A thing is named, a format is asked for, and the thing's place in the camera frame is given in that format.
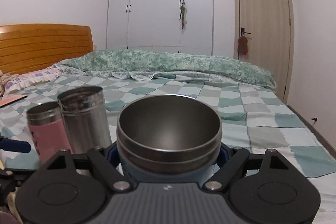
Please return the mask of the blue cartoon cup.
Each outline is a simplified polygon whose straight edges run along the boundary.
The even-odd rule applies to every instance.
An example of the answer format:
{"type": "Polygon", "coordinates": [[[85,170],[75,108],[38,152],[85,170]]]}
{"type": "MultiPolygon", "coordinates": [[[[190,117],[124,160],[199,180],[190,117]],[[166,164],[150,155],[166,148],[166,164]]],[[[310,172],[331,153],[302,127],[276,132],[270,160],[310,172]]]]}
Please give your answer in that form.
{"type": "Polygon", "coordinates": [[[132,183],[203,185],[221,149],[222,121],[195,98],[145,96],[121,110],[116,134],[123,175],[132,183]]]}

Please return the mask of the green floral quilt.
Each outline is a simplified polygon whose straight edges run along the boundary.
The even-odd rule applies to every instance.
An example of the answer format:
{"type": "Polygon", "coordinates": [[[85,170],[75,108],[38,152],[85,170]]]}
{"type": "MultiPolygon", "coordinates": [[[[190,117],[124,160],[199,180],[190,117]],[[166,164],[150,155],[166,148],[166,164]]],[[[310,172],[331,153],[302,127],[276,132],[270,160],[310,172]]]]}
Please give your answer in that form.
{"type": "Polygon", "coordinates": [[[57,63],[85,73],[132,77],[141,81],[159,73],[195,72],[228,77],[235,81],[276,90],[272,72],[256,65],[224,56],[147,50],[98,50],[57,63]]]}

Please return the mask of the beige wooden door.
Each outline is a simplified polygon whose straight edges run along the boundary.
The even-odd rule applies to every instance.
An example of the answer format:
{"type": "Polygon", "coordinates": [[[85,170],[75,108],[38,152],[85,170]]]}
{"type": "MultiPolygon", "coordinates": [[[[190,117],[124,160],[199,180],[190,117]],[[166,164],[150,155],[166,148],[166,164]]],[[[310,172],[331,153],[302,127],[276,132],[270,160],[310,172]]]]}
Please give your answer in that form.
{"type": "Polygon", "coordinates": [[[276,94],[288,99],[294,55],[292,0],[235,0],[235,39],[244,27],[248,53],[234,57],[268,69],[277,84],[276,94]]]}

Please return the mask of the pink steel cup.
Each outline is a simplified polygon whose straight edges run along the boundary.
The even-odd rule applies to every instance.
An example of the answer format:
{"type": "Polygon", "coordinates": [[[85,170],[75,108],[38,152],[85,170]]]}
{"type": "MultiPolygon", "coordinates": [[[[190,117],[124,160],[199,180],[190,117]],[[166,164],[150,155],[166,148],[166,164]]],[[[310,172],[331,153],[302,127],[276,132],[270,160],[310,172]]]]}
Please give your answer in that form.
{"type": "Polygon", "coordinates": [[[27,110],[27,126],[42,164],[61,149],[72,152],[59,104],[46,102],[27,110]]]}

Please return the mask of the tall steel tumbler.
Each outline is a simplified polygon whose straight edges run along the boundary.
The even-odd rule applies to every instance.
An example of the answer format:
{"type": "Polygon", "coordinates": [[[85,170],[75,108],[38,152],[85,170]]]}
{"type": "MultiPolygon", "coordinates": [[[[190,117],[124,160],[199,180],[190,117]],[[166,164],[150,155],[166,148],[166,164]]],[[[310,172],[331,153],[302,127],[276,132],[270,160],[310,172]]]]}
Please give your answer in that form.
{"type": "Polygon", "coordinates": [[[83,86],[62,92],[58,104],[74,154],[112,144],[102,87],[83,86]]]}

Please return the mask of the checkered green bed blanket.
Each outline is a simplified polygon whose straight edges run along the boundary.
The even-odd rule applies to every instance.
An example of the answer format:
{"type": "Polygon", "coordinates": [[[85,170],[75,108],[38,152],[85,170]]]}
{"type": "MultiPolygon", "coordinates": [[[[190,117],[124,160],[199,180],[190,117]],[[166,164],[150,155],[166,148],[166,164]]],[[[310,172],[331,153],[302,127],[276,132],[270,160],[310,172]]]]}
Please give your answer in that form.
{"type": "Polygon", "coordinates": [[[335,172],[335,159],[274,92],[229,79],[213,82],[173,75],[136,81],[63,73],[48,83],[23,89],[23,100],[1,108],[1,135],[30,141],[27,110],[85,86],[103,89],[112,140],[116,139],[117,117],[128,103],[147,96],[178,94],[190,97],[192,104],[176,104],[173,113],[192,126],[221,127],[222,142],[228,147],[242,147],[252,153],[274,148],[307,178],[335,172]]]}

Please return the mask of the white wardrobe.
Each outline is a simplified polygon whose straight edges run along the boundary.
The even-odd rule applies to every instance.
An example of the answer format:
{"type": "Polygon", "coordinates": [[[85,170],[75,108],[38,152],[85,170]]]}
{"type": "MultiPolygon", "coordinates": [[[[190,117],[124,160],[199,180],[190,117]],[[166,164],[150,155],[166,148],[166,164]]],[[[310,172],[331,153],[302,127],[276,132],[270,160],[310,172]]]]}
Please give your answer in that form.
{"type": "Polygon", "coordinates": [[[213,0],[109,0],[106,46],[211,55],[213,0]],[[183,1],[187,14],[181,30],[183,1]]]}

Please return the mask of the orange wooden headboard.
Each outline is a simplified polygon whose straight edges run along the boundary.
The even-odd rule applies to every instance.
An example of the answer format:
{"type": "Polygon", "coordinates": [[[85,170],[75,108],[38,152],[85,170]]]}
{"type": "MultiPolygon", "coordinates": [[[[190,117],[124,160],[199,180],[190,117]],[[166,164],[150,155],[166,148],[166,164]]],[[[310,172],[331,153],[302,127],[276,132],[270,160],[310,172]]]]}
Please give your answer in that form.
{"type": "Polygon", "coordinates": [[[1,26],[1,71],[23,74],[93,52],[91,29],[70,24],[1,26]]]}

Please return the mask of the pink phone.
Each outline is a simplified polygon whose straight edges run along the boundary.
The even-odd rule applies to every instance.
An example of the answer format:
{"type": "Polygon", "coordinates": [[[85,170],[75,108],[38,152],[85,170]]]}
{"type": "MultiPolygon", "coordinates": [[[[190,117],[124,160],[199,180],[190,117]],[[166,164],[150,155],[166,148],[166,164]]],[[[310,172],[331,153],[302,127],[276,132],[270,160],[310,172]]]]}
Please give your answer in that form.
{"type": "Polygon", "coordinates": [[[13,95],[11,97],[7,97],[7,98],[4,98],[4,99],[1,99],[0,101],[0,108],[2,107],[5,107],[5,106],[8,106],[14,102],[18,102],[24,98],[27,98],[27,94],[18,94],[18,95],[13,95]]]}

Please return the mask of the brown plush toy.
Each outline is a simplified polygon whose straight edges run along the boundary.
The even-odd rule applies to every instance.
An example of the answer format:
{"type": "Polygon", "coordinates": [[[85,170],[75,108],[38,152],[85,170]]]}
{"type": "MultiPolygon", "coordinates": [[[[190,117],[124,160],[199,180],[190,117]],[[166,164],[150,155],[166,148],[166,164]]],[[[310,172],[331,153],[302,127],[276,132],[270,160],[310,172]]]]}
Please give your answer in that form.
{"type": "Polygon", "coordinates": [[[240,36],[238,39],[238,55],[246,55],[248,53],[248,39],[246,36],[240,36]]]}

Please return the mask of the purple floral pillow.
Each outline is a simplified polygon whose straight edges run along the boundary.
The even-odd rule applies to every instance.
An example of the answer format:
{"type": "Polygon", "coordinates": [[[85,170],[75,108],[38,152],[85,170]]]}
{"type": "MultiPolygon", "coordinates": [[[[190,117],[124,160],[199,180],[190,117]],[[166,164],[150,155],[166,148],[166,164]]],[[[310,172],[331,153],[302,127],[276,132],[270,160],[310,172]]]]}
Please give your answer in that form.
{"type": "Polygon", "coordinates": [[[60,77],[62,70],[56,67],[48,67],[39,71],[24,73],[21,75],[12,75],[5,84],[4,94],[13,94],[24,88],[33,85],[47,83],[60,77]]]}

